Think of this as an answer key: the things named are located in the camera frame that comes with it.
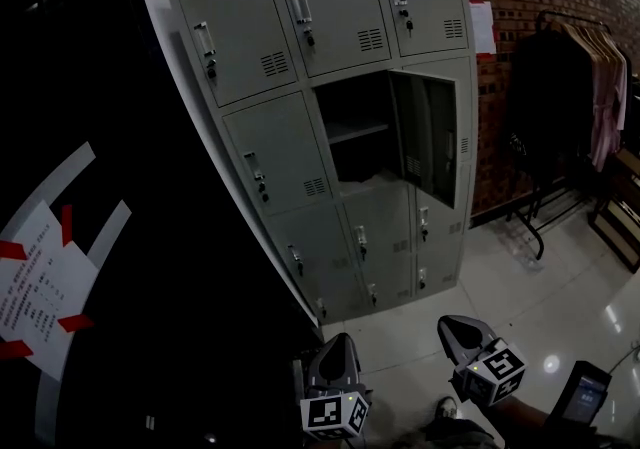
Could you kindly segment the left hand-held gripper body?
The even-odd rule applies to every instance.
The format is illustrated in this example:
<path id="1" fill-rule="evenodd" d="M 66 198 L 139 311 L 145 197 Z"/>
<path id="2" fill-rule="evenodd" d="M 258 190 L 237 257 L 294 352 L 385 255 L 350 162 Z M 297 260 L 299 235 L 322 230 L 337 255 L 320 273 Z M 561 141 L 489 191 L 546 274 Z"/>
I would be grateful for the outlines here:
<path id="1" fill-rule="evenodd" d="M 318 441 L 359 438 L 370 409 L 370 393 L 363 383 L 310 386 L 299 403 L 303 432 Z"/>

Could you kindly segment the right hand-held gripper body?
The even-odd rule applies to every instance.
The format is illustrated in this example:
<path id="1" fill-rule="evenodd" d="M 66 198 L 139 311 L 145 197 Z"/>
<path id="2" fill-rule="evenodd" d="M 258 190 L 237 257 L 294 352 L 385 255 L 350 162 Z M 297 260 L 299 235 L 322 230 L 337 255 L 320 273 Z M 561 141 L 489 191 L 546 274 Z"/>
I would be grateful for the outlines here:
<path id="1" fill-rule="evenodd" d="M 520 350 L 497 338 L 462 353 L 452 385 L 462 402 L 493 406 L 520 388 L 525 373 L 526 359 Z"/>

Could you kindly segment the grey metal locker cabinet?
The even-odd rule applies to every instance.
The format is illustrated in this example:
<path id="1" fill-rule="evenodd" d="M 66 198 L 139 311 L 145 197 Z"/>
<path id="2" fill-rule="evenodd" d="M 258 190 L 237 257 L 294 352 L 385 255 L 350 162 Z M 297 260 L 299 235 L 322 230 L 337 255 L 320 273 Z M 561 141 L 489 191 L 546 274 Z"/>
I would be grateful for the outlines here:
<path id="1" fill-rule="evenodd" d="M 467 0 L 170 0 L 257 216 L 319 321 L 453 287 L 477 130 Z M 342 189 L 387 168 L 402 181 Z"/>

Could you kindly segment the person's right forearm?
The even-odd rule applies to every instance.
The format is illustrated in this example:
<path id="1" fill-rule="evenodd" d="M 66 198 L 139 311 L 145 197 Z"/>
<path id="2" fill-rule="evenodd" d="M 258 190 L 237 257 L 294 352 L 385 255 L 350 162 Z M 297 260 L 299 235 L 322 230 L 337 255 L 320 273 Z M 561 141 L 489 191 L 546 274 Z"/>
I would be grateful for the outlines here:
<path id="1" fill-rule="evenodd" d="M 512 449 L 531 449 L 541 440 L 548 414 L 516 397 L 481 409 L 483 415 Z"/>

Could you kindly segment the person's trouser leg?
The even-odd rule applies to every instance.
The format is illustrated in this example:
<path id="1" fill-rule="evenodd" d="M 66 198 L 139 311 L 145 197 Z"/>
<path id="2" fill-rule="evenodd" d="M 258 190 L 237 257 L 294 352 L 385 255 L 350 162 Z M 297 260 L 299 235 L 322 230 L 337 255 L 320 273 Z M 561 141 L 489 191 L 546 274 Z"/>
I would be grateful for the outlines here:
<path id="1" fill-rule="evenodd" d="M 474 421 L 435 418 L 428 425 L 400 436 L 392 449 L 501 449 Z"/>

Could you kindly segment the black screen device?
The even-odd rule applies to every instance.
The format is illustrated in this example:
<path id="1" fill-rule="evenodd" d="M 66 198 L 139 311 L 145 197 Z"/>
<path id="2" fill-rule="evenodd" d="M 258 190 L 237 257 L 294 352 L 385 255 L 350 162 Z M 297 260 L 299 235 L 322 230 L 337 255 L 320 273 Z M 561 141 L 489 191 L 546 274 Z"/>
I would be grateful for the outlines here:
<path id="1" fill-rule="evenodd" d="M 593 434 L 592 422 L 607 399 L 611 380 L 609 372 L 577 361 L 544 427 L 576 436 Z"/>

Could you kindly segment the wooden box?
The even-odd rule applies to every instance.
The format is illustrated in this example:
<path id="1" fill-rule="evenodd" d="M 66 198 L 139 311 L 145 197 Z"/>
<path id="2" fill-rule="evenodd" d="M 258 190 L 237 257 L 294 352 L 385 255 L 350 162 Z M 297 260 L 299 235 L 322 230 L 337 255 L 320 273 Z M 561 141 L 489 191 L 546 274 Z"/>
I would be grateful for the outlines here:
<path id="1" fill-rule="evenodd" d="M 590 227 L 626 267 L 640 269 L 640 157 L 626 148 L 610 156 Z"/>

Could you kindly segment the black hanging garment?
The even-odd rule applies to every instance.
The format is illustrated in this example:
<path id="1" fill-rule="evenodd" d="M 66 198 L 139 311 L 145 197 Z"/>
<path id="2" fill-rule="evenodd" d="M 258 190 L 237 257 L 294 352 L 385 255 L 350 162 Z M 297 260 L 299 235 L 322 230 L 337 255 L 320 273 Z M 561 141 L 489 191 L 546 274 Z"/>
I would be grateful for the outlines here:
<path id="1" fill-rule="evenodd" d="M 507 97 L 511 142 L 534 179 L 555 177 L 562 158 L 590 152 L 592 62 L 567 34 L 545 29 L 514 53 Z"/>

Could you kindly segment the pink hanging garment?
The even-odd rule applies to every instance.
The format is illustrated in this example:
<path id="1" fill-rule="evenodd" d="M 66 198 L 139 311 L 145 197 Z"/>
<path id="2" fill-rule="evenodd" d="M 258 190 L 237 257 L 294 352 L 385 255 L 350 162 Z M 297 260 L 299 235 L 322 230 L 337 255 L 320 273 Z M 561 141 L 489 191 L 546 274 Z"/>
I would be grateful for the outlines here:
<path id="1" fill-rule="evenodd" d="M 612 41 L 605 44 L 614 58 L 602 58 L 593 64 L 593 122 L 591 161 L 602 172 L 611 154 L 620 148 L 621 131 L 627 104 L 627 60 Z"/>

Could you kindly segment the dark glass door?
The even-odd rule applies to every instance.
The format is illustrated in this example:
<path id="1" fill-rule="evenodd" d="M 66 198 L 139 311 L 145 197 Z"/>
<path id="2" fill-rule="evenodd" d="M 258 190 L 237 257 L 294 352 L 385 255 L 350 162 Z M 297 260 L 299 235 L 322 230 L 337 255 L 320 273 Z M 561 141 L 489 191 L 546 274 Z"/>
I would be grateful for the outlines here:
<path id="1" fill-rule="evenodd" d="M 145 0 L 0 0 L 0 242 L 46 202 L 98 269 L 57 381 L 0 339 L 0 449 L 306 449 L 319 343 L 203 144 Z"/>

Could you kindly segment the white notice with red tape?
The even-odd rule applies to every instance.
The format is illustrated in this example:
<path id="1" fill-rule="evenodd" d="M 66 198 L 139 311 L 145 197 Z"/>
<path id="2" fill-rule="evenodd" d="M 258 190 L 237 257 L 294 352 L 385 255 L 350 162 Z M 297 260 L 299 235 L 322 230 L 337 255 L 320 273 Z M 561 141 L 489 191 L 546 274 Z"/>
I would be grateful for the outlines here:
<path id="1" fill-rule="evenodd" d="M 92 325 L 83 313 L 98 269 L 42 201 L 10 241 L 0 242 L 0 339 L 62 378 L 74 333 Z"/>

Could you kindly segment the row of wooden hangers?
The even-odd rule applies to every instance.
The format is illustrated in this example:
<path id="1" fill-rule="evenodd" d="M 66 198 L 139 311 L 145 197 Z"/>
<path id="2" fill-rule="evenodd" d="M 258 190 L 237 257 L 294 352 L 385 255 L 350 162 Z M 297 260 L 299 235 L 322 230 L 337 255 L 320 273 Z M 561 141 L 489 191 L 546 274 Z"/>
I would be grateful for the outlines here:
<path id="1" fill-rule="evenodd" d="M 558 29 L 583 49 L 593 65 L 611 69 L 627 65 L 623 53 L 617 48 L 613 39 L 603 31 L 564 22 L 552 22 L 551 27 Z"/>

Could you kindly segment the white wall paper sheet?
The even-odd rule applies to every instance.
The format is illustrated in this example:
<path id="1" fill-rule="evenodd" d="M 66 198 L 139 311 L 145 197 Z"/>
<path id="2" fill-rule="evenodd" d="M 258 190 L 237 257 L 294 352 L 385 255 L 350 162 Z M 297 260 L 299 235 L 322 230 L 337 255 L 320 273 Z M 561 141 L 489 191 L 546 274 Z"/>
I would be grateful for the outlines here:
<path id="1" fill-rule="evenodd" d="M 496 43 L 491 3 L 488 1 L 471 2 L 470 14 L 477 55 L 494 55 Z"/>

